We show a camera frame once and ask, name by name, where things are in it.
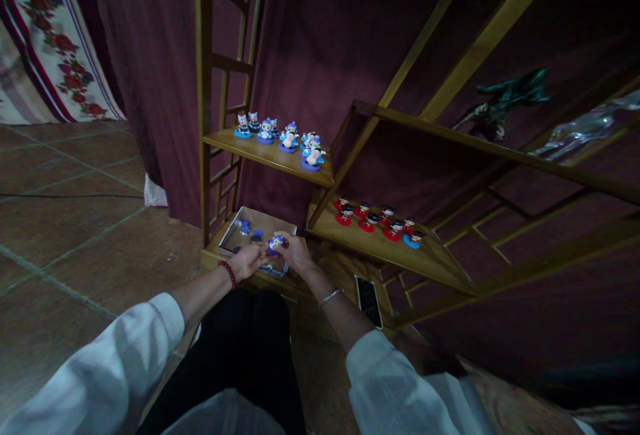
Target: red figurine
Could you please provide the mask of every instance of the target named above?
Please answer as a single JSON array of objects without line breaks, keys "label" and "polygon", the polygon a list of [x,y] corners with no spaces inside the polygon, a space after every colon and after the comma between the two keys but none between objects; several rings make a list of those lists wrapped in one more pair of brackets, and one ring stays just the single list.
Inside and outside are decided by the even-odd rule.
[{"label": "red figurine", "polygon": [[405,218],[405,226],[403,227],[402,231],[405,234],[411,235],[413,233],[413,229],[411,228],[413,225],[415,225],[415,218],[413,217]]},{"label": "red figurine", "polygon": [[393,242],[400,240],[400,230],[402,230],[403,223],[401,220],[394,220],[391,224],[383,230],[385,237]]},{"label": "red figurine", "polygon": [[353,214],[353,207],[351,205],[345,205],[340,210],[339,214],[336,214],[335,219],[338,221],[340,225],[349,226],[351,225],[350,215]]},{"label": "red figurine", "polygon": [[349,203],[350,198],[346,195],[341,195],[334,203],[333,206],[337,211],[341,211],[343,207]]},{"label": "red figurine", "polygon": [[371,208],[371,204],[368,202],[360,202],[360,207],[355,209],[353,213],[355,213],[360,218],[366,218],[367,213],[369,213],[369,209]]},{"label": "red figurine", "polygon": [[391,217],[393,217],[393,207],[390,207],[389,205],[385,205],[382,208],[382,215],[380,216],[380,225],[389,226]]},{"label": "red figurine", "polygon": [[380,216],[377,214],[369,214],[367,218],[363,218],[358,222],[360,228],[362,228],[365,232],[373,232],[375,230],[374,225],[380,221]]}]

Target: smartphone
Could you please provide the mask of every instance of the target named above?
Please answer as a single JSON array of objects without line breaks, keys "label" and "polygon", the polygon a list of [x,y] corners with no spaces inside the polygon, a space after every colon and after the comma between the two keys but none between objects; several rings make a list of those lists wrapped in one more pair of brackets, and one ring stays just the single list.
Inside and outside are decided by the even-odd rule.
[{"label": "smartphone", "polygon": [[354,275],[358,289],[358,306],[378,330],[382,330],[382,315],[378,305],[375,285],[364,278]]}]

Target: right hand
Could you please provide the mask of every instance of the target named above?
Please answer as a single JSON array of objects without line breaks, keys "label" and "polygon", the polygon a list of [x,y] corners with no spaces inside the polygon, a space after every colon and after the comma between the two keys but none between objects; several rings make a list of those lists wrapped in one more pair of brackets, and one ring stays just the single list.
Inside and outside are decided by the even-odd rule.
[{"label": "right hand", "polygon": [[302,237],[296,237],[288,232],[279,231],[275,233],[281,235],[287,243],[277,245],[275,251],[278,252],[301,277],[305,277],[317,265],[311,260],[307,241]]}]

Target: open box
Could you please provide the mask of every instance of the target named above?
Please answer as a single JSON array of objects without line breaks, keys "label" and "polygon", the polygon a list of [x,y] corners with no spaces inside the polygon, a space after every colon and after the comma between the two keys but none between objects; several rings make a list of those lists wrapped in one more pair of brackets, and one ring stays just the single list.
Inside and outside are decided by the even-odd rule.
[{"label": "open box", "polygon": [[[240,233],[239,222],[240,220],[248,220],[251,224],[249,235],[242,235]],[[284,230],[291,234],[296,234],[298,228],[294,224],[280,220],[279,218],[272,217],[271,215],[264,214],[262,212],[248,209],[247,207],[240,207],[238,213],[235,215],[233,222],[229,225],[225,236],[220,240],[218,248],[221,252],[231,256],[234,254],[233,249],[237,246],[243,246],[249,243],[251,237],[254,235],[256,229],[262,230],[262,241],[267,242],[273,238],[273,233],[278,230]],[[283,278],[287,273],[289,266],[285,263],[283,258],[274,260],[269,265],[263,265],[260,270],[278,278]]]}]

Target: figurine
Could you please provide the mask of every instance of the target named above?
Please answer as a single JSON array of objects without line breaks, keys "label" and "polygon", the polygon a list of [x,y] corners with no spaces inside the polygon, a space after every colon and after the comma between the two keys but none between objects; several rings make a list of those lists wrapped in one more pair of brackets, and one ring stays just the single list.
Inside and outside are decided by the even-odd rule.
[{"label": "figurine", "polygon": [[278,119],[271,119],[271,135],[274,139],[279,137],[278,135]]},{"label": "figurine", "polygon": [[360,207],[355,209],[353,213],[355,213],[360,218],[365,218],[369,209],[371,208],[371,204],[368,202],[360,202]]},{"label": "figurine", "polygon": [[415,225],[415,218],[413,217],[405,218],[405,226],[402,229],[402,231],[406,234],[411,235],[411,233],[413,233],[413,229],[412,229],[413,225]]},{"label": "figurine", "polygon": [[551,100],[545,96],[542,82],[547,76],[546,69],[538,69],[518,79],[512,79],[485,87],[478,85],[481,94],[493,95],[489,102],[471,107],[451,128],[458,130],[467,122],[474,125],[469,135],[482,135],[489,142],[503,142],[507,139],[507,115],[520,105],[537,105]]},{"label": "figurine", "polygon": [[316,149],[311,150],[311,153],[307,155],[307,158],[304,159],[300,165],[302,165],[303,169],[317,172],[320,170],[320,165],[325,162],[325,159],[322,158],[324,154],[326,154],[326,152],[318,146]]},{"label": "figurine", "polygon": [[382,208],[382,215],[380,216],[380,225],[389,226],[389,219],[393,217],[393,207],[385,205]]},{"label": "figurine", "polygon": [[402,230],[403,225],[402,220],[394,220],[383,232],[389,240],[397,242],[400,240],[400,230]]},{"label": "figurine", "polygon": [[349,218],[353,214],[353,207],[351,205],[345,205],[340,209],[340,213],[335,215],[335,219],[340,225],[351,225],[351,219]]},{"label": "figurine", "polygon": [[369,214],[367,218],[363,218],[358,222],[360,228],[362,228],[365,232],[373,232],[375,230],[374,225],[378,223],[380,220],[380,216],[378,214]]},{"label": "figurine", "polygon": [[278,252],[275,251],[275,247],[278,245],[282,245],[285,242],[285,238],[282,235],[276,235],[273,237],[273,240],[269,240],[267,244],[269,248],[267,249],[267,254],[269,255],[277,255]]},{"label": "figurine", "polygon": [[238,128],[233,133],[235,133],[236,137],[241,137],[242,139],[253,137],[247,126],[247,114],[238,115]]},{"label": "figurine", "polygon": [[251,232],[251,224],[248,220],[238,220],[238,227],[240,227],[242,235],[249,235],[249,232]]},{"label": "figurine", "polygon": [[349,203],[350,198],[346,195],[341,195],[338,199],[333,203],[333,206],[336,210],[341,211],[346,204]]},{"label": "figurine", "polygon": [[270,145],[273,143],[273,135],[271,135],[271,119],[268,119],[262,122],[262,131],[256,136],[258,142],[263,143],[265,145]]},{"label": "figurine", "polygon": [[413,250],[417,250],[420,248],[420,240],[422,240],[424,236],[425,235],[420,230],[416,230],[411,235],[403,234],[402,241],[409,245]]},{"label": "figurine", "polygon": [[309,134],[307,134],[307,140],[304,141],[304,145],[305,148],[302,150],[301,154],[303,157],[307,157],[313,149],[320,148],[320,137],[318,137],[317,135],[310,137]]},{"label": "figurine", "polygon": [[292,131],[290,129],[286,134],[282,132],[282,134],[280,135],[280,140],[282,140],[282,143],[278,145],[278,149],[280,149],[280,151],[284,153],[294,153],[296,145],[299,145],[299,143],[295,140],[296,137],[299,137],[299,135],[295,131]]},{"label": "figurine", "polygon": [[260,131],[258,112],[249,112],[249,131],[252,133],[258,133]]},{"label": "figurine", "polygon": [[[606,139],[611,135],[611,126],[615,122],[614,114],[616,109],[640,110],[640,90],[632,92],[621,99],[603,103],[572,122],[558,125],[553,129],[549,141],[544,147],[529,152],[529,155],[553,161],[564,157],[591,141]],[[562,165],[570,163],[571,159],[563,161]]]}]

